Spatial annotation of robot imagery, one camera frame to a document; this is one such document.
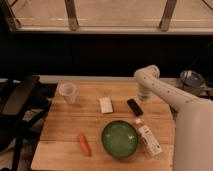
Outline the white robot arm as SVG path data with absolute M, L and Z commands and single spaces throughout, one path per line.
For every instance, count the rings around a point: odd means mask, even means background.
M 156 65 L 138 69 L 139 92 L 153 92 L 175 111 L 172 171 L 213 171 L 213 101 L 199 98 L 159 80 Z

